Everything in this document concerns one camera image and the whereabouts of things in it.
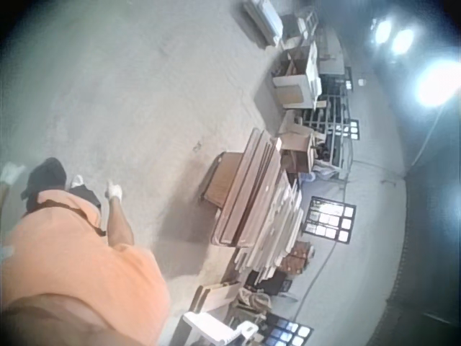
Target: stack of wooden boards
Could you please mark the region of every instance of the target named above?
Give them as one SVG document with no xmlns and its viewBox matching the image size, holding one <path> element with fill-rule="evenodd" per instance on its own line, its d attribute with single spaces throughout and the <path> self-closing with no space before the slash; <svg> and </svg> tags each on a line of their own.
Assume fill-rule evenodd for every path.
<svg viewBox="0 0 461 346">
<path fill-rule="evenodd" d="M 271 278 L 295 245 L 304 214 L 300 204 L 300 191 L 282 174 L 255 245 L 240 249 L 235 259 L 239 272 L 259 272 L 255 285 Z"/>
<path fill-rule="evenodd" d="M 241 155 L 233 159 L 234 168 L 229 163 L 229 154 Z M 222 178 L 225 175 L 228 176 L 227 180 Z M 215 203 L 221 208 L 221 214 L 215 225 L 212 243 L 227 247 L 255 245 L 281 176 L 280 153 L 276 141 L 266 131 L 253 129 L 242 154 L 223 154 L 205 193 L 205 198 L 213 202 L 208 196 L 210 191 L 217 190 L 218 183 L 224 187 L 221 190 L 227 190 L 222 206 Z"/>
</svg>

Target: white wall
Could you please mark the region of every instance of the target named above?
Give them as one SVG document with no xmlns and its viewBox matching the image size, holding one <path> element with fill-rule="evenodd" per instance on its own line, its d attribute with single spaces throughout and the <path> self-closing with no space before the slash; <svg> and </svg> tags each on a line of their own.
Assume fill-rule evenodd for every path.
<svg viewBox="0 0 461 346">
<path fill-rule="evenodd" d="M 354 163 L 345 201 L 357 206 L 350 244 L 304 236 L 316 248 L 307 270 L 293 281 L 290 293 L 299 300 L 319 273 L 297 321 L 314 328 L 310 346 L 365 345 L 372 335 L 392 290 L 403 245 L 406 186 L 401 179 L 403 156 L 395 116 L 371 71 L 353 52 L 355 90 L 349 95 L 352 118 L 360 121 L 360 141 L 354 141 Z M 366 78 L 360 87 L 358 78 Z M 303 186 L 308 206 L 316 195 L 341 201 L 334 183 Z M 293 318 L 300 302 L 274 298 L 275 313 Z"/>
</svg>

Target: concrete floor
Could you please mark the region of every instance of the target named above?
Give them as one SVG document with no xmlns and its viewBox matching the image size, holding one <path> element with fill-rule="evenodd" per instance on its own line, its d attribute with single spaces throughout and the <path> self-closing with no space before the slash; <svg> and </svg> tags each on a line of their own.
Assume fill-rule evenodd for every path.
<svg viewBox="0 0 461 346">
<path fill-rule="evenodd" d="M 103 199 L 124 189 L 136 243 L 152 249 L 171 294 L 171 338 L 199 284 L 218 282 L 232 249 L 209 244 L 216 209 L 200 186 L 222 151 L 281 110 L 264 47 L 239 1 L 56 1 L 30 12 L 1 60 L 1 162 L 59 158 Z M 10 229 L 24 206 L 5 207 Z M 103 205 L 107 217 L 107 205 Z"/>
</svg>

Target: white plastic chair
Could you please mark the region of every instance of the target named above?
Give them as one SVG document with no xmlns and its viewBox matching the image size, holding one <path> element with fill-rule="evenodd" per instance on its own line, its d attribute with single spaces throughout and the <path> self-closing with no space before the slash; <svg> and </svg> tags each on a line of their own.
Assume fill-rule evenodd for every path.
<svg viewBox="0 0 461 346">
<path fill-rule="evenodd" d="M 206 312 L 195 314 L 190 311 L 183 315 L 183 319 L 205 339 L 217 346 L 228 345 L 240 336 L 248 340 L 258 331 L 258 326 L 250 321 L 241 323 L 236 330 L 233 330 Z"/>
</svg>

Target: window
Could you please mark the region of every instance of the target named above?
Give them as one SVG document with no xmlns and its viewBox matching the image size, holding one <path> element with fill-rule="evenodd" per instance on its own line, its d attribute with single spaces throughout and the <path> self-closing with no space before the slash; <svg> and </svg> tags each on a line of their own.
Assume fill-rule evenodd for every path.
<svg viewBox="0 0 461 346">
<path fill-rule="evenodd" d="M 360 139 L 360 127 L 359 121 L 357 119 L 345 120 L 344 124 L 342 125 L 342 134 L 343 137 L 349 137 L 351 139 L 355 139 L 358 141 Z M 336 124 L 336 132 L 337 136 L 341 135 L 341 124 Z"/>
<path fill-rule="evenodd" d="M 312 332 L 312 328 L 271 313 L 260 330 L 264 335 L 263 345 L 266 346 L 304 346 Z"/>
<path fill-rule="evenodd" d="M 312 197 L 304 232 L 348 244 L 355 219 L 355 205 Z"/>
</svg>

